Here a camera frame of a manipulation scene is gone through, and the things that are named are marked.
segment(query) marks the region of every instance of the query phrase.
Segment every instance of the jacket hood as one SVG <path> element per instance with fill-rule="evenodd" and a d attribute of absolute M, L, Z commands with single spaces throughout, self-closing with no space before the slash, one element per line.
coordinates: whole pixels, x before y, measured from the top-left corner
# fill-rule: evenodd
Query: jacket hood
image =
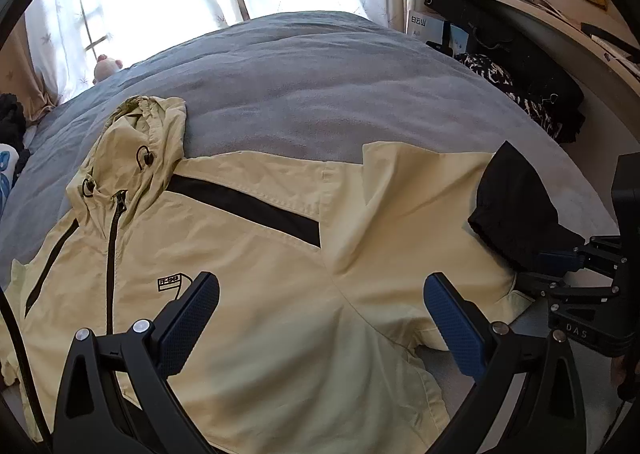
<path fill-rule="evenodd" d="M 85 230 L 108 235 L 118 193 L 127 207 L 122 224 L 158 198 L 184 157 L 185 120 L 184 100 L 177 97 L 135 96 L 115 110 L 66 187 Z"/>

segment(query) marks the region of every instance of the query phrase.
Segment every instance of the black and white fabric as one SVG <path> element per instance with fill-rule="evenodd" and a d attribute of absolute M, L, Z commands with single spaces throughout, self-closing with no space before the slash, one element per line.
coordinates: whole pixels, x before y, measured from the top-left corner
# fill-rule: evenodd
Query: black and white fabric
<path fill-rule="evenodd" d="M 491 82 L 518 104 L 534 122 L 546 131 L 546 134 L 554 140 L 558 139 L 562 131 L 562 122 L 555 121 L 549 115 L 541 98 L 526 94 L 514 86 L 513 79 L 511 79 L 511 75 L 505 68 L 493 62 L 486 55 L 479 53 L 461 53 L 456 55 L 455 59 L 471 69 L 475 74 Z"/>

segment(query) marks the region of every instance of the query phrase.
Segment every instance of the stuffed toy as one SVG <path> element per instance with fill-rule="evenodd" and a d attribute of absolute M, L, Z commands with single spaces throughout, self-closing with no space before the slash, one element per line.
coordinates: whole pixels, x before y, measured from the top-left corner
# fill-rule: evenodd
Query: stuffed toy
<path fill-rule="evenodd" d="M 100 55 L 94 68 L 94 84 L 102 82 L 121 69 L 122 60 L 114 60 L 106 55 Z"/>

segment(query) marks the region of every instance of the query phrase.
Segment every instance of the gray bedding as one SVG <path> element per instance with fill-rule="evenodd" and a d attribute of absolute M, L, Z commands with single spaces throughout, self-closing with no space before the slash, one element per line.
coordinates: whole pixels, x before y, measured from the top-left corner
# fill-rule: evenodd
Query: gray bedding
<path fill-rule="evenodd" d="M 65 186 L 104 119 L 136 94 L 186 100 L 187 157 L 258 150 L 361 163 L 362 145 L 376 140 L 438 152 L 493 152 L 509 140 L 540 174 L 562 224 L 583 236 L 617 232 L 564 151 L 462 64 L 354 15 L 276 14 L 159 53 L 49 113 L 0 223 L 2 287 L 11 260 L 31 260 L 68 210 Z M 546 334 L 544 310 L 534 306 L 517 325 Z M 593 450 L 616 400 L 604 387 L 607 361 L 575 344 L 574 351 Z M 470 381 L 457 373 L 448 353 L 423 357 L 454 413 Z"/>

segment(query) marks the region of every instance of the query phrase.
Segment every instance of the light yellow jacket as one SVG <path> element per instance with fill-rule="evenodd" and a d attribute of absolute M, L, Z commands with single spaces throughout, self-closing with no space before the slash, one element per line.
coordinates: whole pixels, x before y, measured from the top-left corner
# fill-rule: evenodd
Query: light yellow jacket
<path fill-rule="evenodd" d="M 445 348 L 424 307 L 424 279 L 444 272 L 491 321 L 511 322 L 529 304 L 466 223 L 492 155 L 376 142 L 364 146 L 363 164 L 259 152 L 185 160 L 185 119 L 180 98 L 121 105 L 67 188 L 72 209 L 30 264 L 14 262 L 7 295 L 49 427 L 75 331 L 101 335 L 112 319 L 118 333 L 153 319 L 181 290 L 159 291 L 159 279 L 205 270 L 220 281 L 220 304 L 169 383 L 212 445 L 424 454 L 449 421 L 414 352 Z M 319 223 L 321 246 L 168 192 L 172 174 L 306 216 Z M 11 384 L 19 373 L 3 325 L 0 362 Z M 120 383 L 135 403 L 129 380 Z"/>

